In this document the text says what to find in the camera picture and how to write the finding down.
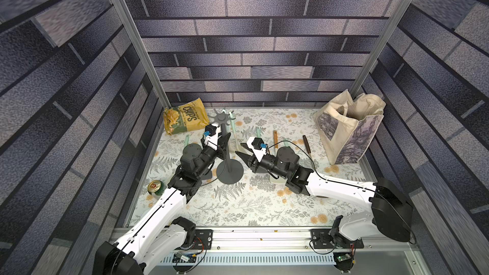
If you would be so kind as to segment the right circuit board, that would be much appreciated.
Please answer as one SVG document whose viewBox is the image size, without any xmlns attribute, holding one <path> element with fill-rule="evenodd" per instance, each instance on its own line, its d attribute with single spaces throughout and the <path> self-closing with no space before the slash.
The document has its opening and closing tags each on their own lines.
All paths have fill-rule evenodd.
<svg viewBox="0 0 489 275">
<path fill-rule="evenodd" d="M 334 267 L 341 273 L 350 273 L 355 265 L 354 256 L 350 253 L 333 253 Z"/>
</svg>

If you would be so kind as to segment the green handle cream utensil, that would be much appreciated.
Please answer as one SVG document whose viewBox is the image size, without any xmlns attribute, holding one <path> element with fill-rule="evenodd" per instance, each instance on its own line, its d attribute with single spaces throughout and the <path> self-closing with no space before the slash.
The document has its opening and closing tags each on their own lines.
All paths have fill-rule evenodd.
<svg viewBox="0 0 489 275">
<path fill-rule="evenodd" d="M 236 117 L 233 111 L 230 111 L 228 114 L 229 114 L 229 122 L 230 122 L 231 130 L 234 138 L 233 151 L 236 152 L 239 150 L 239 143 L 238 143 L 237 132 L 236 132 L 236 122 L 235 122 Z"/>
</svg>

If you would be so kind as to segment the green handle grey spoon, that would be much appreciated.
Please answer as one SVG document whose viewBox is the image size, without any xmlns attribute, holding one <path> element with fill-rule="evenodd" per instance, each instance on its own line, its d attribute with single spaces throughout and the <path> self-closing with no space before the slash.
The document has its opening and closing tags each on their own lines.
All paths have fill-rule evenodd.
<svg viewBox="0 0 489 275">
<path fill-rule="evenodd" d="M 312 153 L 311 153 L 311 148 L 310 148 L 310 145 L 309 145 L 309 141 L 306 137 L 306 135 L 303 135 L 303 142 L 304 142 L 304 146 L 306 148 L 306 152 L 308 154 L 308 157 L 309 159 L 313 162 L 313 158 L 312 158 Z"/>
</svg>

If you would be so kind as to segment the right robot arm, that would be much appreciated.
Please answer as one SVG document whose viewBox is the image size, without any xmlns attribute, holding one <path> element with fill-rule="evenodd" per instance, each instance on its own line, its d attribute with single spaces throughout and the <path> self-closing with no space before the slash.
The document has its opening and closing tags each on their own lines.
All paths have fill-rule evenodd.
<svg viewBox="0 0 489 275">
<path fill-rule="evenodd" d="M 318 174 L 314 169 L 299 165 L 299 156 L 289 147 L 277 155 L 266 149 L 248 148 L 237 156 L 253 173 L 266 171 L 286 179 L 286 187 L 295 194 L 327 197 L 360 208 L 351 216 L 337 216 L 329 231 L 329 241 L 337 248 L 349 248 L 357 240 L 382 234 L 401 243 L 413 239 L 411 222 L 412 201 L 390 180 L 353 182 Z"/>
</svg>

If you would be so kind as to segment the canvas tote bag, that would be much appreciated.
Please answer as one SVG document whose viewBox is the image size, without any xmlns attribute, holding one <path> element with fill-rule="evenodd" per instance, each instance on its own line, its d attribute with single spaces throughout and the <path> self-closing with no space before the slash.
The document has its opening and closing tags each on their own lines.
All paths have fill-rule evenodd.
<svg viewBox="0 0 489 275">
<path fill-rule="evenodd" d="M 348 90 L 313 116 L 329 163 L 354 164 L 363 158 L 384 118 L 386 103 L 375 94 L 353 99 Z"/>
</svg>

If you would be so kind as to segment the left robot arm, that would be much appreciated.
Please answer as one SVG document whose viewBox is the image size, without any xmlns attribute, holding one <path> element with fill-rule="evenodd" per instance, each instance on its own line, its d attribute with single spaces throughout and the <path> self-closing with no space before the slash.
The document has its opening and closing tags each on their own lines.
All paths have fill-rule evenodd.
<svg viewBox="0 0 489 275">
<path fill-rule="evenodd" d="M 97 250 L 93 274 L 150 274 L 163 258 L 178 248 L 190 248 L 196 238 L 193 222 L 178 216 L 203 180 L 212 177 L 216 159 L 225 160 L 230 134 L 205 131 L 200 144 L 182 151 L 180 165 L 156 204 L 116 242 Z"/>
</svg>

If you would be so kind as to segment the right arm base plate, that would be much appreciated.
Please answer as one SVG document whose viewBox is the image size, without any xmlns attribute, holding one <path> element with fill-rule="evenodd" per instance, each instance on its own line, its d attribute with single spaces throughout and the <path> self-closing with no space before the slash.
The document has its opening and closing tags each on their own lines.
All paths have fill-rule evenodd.
<svg viewBox="0 0 489 275">
<path fill-rule="evenodd" d="M 311 241 L 315 250 L 340 250 L 363 249 L 364 243 L 361 239 L 350 241 L 340 233 L 330 233 L 330 229 L 312 229 L 309 231 Z"/>
</svg>

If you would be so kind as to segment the yellow chips bag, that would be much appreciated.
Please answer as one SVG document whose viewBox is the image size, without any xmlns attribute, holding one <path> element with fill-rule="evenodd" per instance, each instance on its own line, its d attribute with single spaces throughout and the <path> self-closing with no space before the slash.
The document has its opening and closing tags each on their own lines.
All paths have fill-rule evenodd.
<svg viewBox="0 0 489 275">
<path fill-rule="evenodd" d="M 181 106 L 166 108 L 163 122 L 168 135 L 204 129 L 210 120 L 200 98 Z"/>
</svg>

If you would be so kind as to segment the wooden handle white spatula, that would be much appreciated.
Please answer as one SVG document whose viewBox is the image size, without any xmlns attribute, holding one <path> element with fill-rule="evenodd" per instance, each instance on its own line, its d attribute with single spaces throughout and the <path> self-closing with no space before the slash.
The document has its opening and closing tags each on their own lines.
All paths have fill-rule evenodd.
<svg viewBox="0 0 489 275">
<path fill-rule="evenodd" d="M 276 148 L 278 145 L 278 131 L 277 130 L 273 131 L 273 141 L 274 141 L 273 147 Z"/>
</svg>

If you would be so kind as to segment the green drink can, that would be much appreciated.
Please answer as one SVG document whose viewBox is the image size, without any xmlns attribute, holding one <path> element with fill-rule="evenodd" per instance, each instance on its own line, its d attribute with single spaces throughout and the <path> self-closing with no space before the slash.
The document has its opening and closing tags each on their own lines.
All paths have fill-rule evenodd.
<svg viewBox="0 0 489 275">
<path fill-rule="evenodd" d="M 163 195 L 165 189 L 166 186 L 164 182 L 160 180 L 151 181 L 147 187 L 148 193 L 155 199 L 159 199 Z"/>
</svg>

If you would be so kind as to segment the circuit board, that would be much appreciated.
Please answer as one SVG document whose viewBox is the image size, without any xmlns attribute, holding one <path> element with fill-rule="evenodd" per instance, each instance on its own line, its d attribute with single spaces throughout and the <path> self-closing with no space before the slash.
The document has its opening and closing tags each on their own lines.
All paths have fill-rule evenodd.
<svg viewBox="0 0 489 275">
<path fill-rule="evenodd" d="M 334 267 L 341 273 L 350 273 L 355 265 L 354 256 L 350 253 L 333 253 Z"/>
<path fill-rule="evenodd" d="M 173 255 L 172 263 L 177 264 L 194 264 L 197 261 L 197 256 L 195 254 L 185 254 L 177 252 Z"/>
</svg>

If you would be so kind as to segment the left circuit board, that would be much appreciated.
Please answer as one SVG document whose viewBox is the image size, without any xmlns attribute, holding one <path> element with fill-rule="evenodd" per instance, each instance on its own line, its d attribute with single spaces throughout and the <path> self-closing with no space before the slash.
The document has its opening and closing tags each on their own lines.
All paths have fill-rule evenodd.
<svg viewBox="0 0 489 275">
<path fill-rule="evenodd" d="M 185 254 L 177 252 L 173 255 L 172 263 L 177 264 L 194 264 L 197 261 L 197 256 L 195 254 Z"/>
</svg>

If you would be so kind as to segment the grey utensil rack stand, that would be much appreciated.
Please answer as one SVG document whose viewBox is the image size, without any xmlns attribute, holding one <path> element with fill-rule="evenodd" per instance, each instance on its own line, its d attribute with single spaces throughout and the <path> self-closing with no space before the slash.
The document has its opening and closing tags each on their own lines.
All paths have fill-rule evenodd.
<svg viewBox="0 0 489 275">
<path fill-rule="evenodd" d="M 225 110 L 213 109 L 215 112 L 214 116 L 211 116 L 214 123 L 217 123 L 222 131 L 223 136 L 229 136 L 230 141 L 230 125 L 229 122 L 232 120 L 230 114 Z M 242 164 L 236 160 L 232 159 L 230 156 L 229 143 L 225 145 L 224 160 L 217 167 L 218 180 L 226 185 L 233 185 L 238 183 L 244 174 L 244 169 Z"/>
</svg>

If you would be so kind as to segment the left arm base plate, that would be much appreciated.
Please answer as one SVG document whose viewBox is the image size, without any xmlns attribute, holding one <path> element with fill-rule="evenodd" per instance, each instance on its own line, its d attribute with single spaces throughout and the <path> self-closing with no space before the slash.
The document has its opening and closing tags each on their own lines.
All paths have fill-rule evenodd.
<svg viewBox="0 0 489 275">
<path fill-rule="evenodd" d="M 210 250 L 213 243 L 213 233 L 211 229 L 197 229 L 194 238 L 191 239 L 189 245 L 182 246 L 183 250 Z"/>
</svg>

